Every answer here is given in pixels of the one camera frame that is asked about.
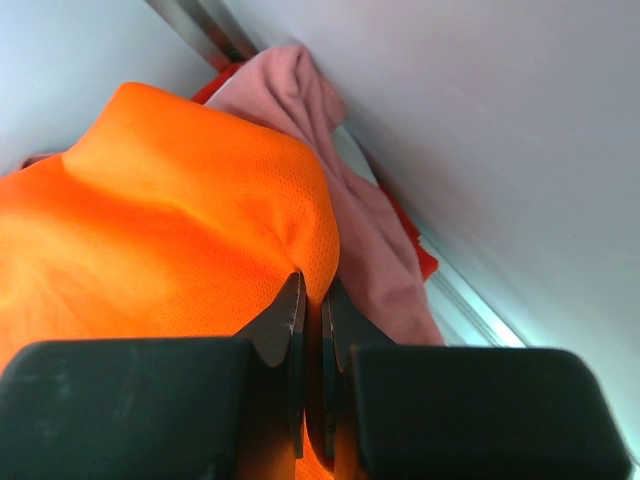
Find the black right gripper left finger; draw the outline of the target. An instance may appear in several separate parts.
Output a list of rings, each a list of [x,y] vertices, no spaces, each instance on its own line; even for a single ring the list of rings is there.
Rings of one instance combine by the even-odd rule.
[[[1,376],[5,479],[291,479],[306,288],[226,337],[47,341]]]

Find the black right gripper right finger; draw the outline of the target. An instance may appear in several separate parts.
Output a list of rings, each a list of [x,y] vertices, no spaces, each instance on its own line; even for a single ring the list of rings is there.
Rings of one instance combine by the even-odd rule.
[[[591,370],[565,350],[399,345],[334,282],[324,453],[338,479],[628,479]]]

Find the orange t-shirt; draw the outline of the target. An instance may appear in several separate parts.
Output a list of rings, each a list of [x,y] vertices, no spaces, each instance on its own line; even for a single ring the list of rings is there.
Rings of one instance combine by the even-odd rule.
[[[312,150],[122,85],[1,181],[5,479],[325,479],[339,233]]]

